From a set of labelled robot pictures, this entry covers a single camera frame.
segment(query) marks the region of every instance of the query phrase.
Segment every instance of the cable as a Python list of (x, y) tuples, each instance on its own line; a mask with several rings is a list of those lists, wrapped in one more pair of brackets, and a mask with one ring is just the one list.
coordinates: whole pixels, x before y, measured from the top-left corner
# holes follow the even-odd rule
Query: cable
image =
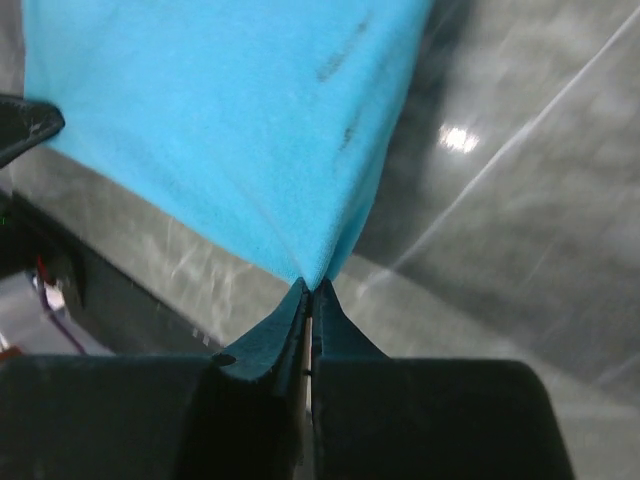
[(62, 335), (64, 335), (64, 337), (73, 345), (73, 347), (76, 349), (76, 351), (79, 354), (86, 355), (87, 351), (80, 344), (80, 342), (76, 340), (73, 335), (71, 335), (71, 332), (67, 330), (67, 328), (62, 324), (62, 322), (58, 318), (56, 311), (53, 308), (51, 308), (51, 305), (49, 304), (49, 300), (47, 299), (47, 289), (44, 284), (44, 280), (42, 278), (40, 269), (36, 269), (36, 292), (38, 293), (40, 304), (42, 305), (42, 308), (44, 309), (44, 312), (47, 315), (47, 318), (49, 319), (49, 321), (53, 323), (53, 325), (60, 331), (60, 333), (62, 333)]

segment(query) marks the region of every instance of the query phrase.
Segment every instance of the smudge mark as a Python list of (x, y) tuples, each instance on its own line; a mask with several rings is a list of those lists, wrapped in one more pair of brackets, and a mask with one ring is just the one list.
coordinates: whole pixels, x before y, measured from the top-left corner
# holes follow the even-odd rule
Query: smudge mark
[(349, 40), (347, 40), (344, 48), (332, 55), (329, 60), (322, 67), (320, 67), (317, 77), (321, 83), (329, 80), (333, 75), (336, 74), (338, 70), (340, 70), (340, 67), (344, 64), (344, 61), (349, 57), (351, 52), (353, 52), (354, 48), (358, 44), (358, 41), (360, 40), (360, 38), (362, 38), (362, 35), (364, 35), (369, 29), (372, 16), (373, 15), (369, 13), (364, 18), (364, 20), (362, 20), (358, 24), (355, 32), (353, 32), (353, 34), (349, 37)]

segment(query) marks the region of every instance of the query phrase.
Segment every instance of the blue cloth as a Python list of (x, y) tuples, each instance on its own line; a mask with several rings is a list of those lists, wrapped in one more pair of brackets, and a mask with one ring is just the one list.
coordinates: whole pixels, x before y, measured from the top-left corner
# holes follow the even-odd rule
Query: blue cloth
[(335, 277), (430, 0), (24, 0), (50, 146), (276, 276)]

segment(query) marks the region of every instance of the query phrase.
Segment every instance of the towel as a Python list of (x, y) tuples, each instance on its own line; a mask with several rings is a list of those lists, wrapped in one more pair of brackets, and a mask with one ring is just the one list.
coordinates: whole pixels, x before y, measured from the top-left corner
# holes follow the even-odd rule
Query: towel
[(23, 0), (49, 146), (315, 288), (360, 235), (429, 0)]

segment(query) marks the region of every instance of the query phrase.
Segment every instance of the marble floor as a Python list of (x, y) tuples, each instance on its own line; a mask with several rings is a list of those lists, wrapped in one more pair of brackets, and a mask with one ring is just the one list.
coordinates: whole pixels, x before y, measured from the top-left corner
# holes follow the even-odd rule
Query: marble floor
[[(0, 88), (19, 92), (20, 31), (4, 25), (16, 5), (3, 3)], [(376, 204), (336, 281), (390, 355), (531, 364), (580, 479), (640, 475), (639, 60), (640, 0), (436, 0)], [(51, 151), (9, 174), (223, 342), (286, 291)]]

